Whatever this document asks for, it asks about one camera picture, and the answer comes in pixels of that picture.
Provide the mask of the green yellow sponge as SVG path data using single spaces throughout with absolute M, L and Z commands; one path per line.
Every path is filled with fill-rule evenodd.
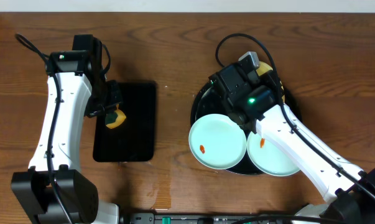
M 126 119 L 126 115 L 116 105 L 116 109 L 108 113 L 105 117 L 105 125 L 109 129 L 114 129 L 120 126 Z

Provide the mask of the light blue plate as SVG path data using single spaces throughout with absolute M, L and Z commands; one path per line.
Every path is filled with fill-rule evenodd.
M 300 171 L 280 149 L 259 134 L 249 133 L 247 153 L 252 163 L 266 174 L 285 177 Z
M 194 122 L 188 135 L 197 161 L 211 169 L 229 169 L 246 153 L 244 131 L 223 114 L 208 114 Z

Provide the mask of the yellow plate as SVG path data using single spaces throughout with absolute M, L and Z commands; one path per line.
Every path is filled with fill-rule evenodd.
M 268 71 L 271 71 L 271 70 L 273 70 L 273 68 L 270 65 L 268 65 L 265 62 L 260 61 L 259 62 L 259 68 L 256 70 L 256 72 L 259 76 L 262 76 L 263 74 L 265 74 L 265 73 L 267 73 Z M 284 87 L 283 87 L 282 83 L 281 83 L 281 89 L 282 89 L 282 101 L 285 103 Z

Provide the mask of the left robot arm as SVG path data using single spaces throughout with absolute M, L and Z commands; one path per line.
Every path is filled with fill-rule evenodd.
M 84 118 L 115 114 L 123 119 L 118 83 L 107 80 L 107 47 L 91 34 L 76 35 L 70 51 L 40 54 L 48 76 L 48 100 L 39 143 L 11 190 L 32 223 L 118 223 L 119 207 L 101 201 L 81 173 Z

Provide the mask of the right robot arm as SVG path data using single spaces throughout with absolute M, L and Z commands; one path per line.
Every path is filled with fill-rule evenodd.
M 322 195 L 324 206 L 307 205 L 294 221 L 375 223 L 375 168 L 365 172 L 313 134 L 282 99 L 275 68 L 237 62 L 209 77 L 230 118 L 284 152 Z

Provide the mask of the black rectangular tray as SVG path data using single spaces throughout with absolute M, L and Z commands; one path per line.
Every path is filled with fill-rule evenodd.
M 97 162 L 144 162 L 155 145 L 157 85 L 155 82 L 119 83 L 125 121 L 114 129 L 105 117 L 96 119 L 93 159 Z

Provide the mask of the black round tray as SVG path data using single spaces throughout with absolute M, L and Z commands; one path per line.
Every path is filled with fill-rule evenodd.
M 297 104 L 297 101 L 286 87 L 284 87 L 284 97 L 285 103 L 290 107 L 297 119 L 303 122 L 301 110 Z M 206 83 L 202 87 L 194 99 L 190 113 L 190 126 L 193 126 L 196 120 L 208 114 L 227 115 L 226 110 L 221 103 L 219 94 L 213 90 L 210 82 Z M 227 171 L 241 175 L 263 174 L 263 171 L 261 171 L 251 162 L 247 153 L 245 153 L 244 157 L 238 164 L 227 169 Z

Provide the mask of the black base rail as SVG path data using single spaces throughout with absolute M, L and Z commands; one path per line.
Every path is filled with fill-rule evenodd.
M 192 215 L 192 214 L 154 214 L 127 213 L 120 215 L 120 224 L 230 224 L 239 220 L 253 218 L 255 215 Z

